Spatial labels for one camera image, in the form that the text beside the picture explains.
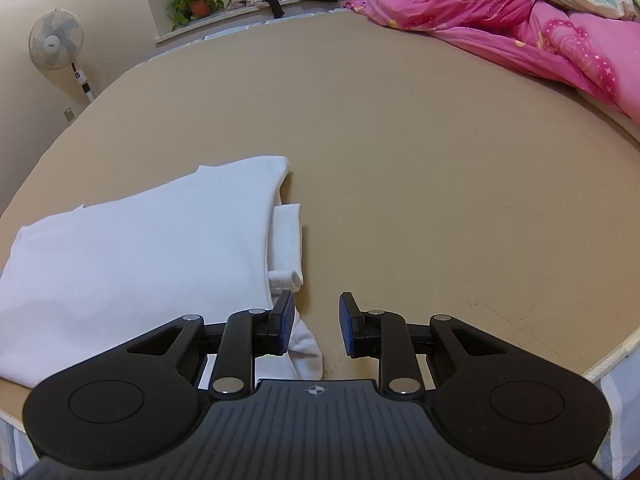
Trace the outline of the pink quilt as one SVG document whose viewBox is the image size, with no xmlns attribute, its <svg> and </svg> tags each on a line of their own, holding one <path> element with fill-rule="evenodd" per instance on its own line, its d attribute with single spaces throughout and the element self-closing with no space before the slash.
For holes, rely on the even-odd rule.
<svg viewBox="0 0 640 480">
<path fill-rule="evenodd" d="M 349 0 L 381 26 L 424 32 L 510 70 L 568 84 L 639 119 L 639 20 L 548 0 Z"/>
</svg>

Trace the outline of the potted green plant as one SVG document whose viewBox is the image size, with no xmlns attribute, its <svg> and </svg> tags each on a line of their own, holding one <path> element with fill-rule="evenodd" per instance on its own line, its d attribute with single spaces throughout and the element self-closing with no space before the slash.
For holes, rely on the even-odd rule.
<svg viewBox="0 0 640 480">
<path fill-rule="evenodd" d="M 186 27 L 192 22 L 226 10 L 230 0 L 172 0 L 167 8 L 172 21 L 171 30 Z"/>
</svg>

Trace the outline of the wall power outlet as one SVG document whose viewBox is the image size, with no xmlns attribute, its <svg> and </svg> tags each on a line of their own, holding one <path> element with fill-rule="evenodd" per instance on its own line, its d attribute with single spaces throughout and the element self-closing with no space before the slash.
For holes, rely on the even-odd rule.
<svg viewBox="0 0 640 480">
<path fill-rule="evenodd" d="M 67 107 L 63 114 L 68 122 L 72 122 L 75 119 L 75 113 L 70 107 Z"/>
</svg>

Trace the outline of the striped bed sheet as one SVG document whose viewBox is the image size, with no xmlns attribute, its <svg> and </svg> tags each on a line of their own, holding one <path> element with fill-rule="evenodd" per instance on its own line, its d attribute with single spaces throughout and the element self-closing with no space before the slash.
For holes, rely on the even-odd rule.
<svg viewBox="0 0 640 480">
<path fill-rule="evenodd" d="M 612 411 L 612 424 L 596 465 L 612 479 L 639 478 L 639 349 L 597 381 Z M 15 479 L 36 461 L 20 414 L 28 390 L 1 381 L 1 478 Z"/>
</svg>

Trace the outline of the tan bed mattress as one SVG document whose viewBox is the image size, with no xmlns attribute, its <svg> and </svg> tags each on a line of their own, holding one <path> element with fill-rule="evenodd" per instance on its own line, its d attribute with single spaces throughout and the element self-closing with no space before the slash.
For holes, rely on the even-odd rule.
<svg viewBox="0 0 640 480">
<path fill-rule="evenodd" d="M 290 162 L 296 302 L 329 378 L 337 299 L 448 313 L 587 375 L 639 326 L 639 147 L 574 92 L 350 11 L 199 41 L 128 70 L 42 155 L 1 245 L 49 214 L 202 165 Z"/>
</svg>

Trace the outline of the white long-sleeve shirt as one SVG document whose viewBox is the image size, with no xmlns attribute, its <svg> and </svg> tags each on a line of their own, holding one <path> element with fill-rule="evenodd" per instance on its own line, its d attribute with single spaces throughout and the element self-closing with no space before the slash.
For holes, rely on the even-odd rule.
<svg viewBox="0 0 640 480">
<path fill-rule="evenodd" d="M 303 285 L 282 156 L 198 168 L 21 228 L 1 274 L 1 374 L 33 387 L 186 314 L 272 308 Z"/>
</svg>

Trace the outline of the white standing fan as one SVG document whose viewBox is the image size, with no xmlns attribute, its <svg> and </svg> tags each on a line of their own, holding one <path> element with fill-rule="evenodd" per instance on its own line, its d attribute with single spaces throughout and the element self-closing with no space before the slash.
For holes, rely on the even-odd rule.
<svg viewBox="0 0 640 480">
<path fill-rule="evenodd" d="M 84 41 L 85 32 L 79 18 L 72 12 L 56 9 L 44 14 L 32 26 L 28 50 L 32 62 L 42 70 L 69 67 L 88 102 L 92 103 L 98 94 L 78 61 Z"/>
</svg>

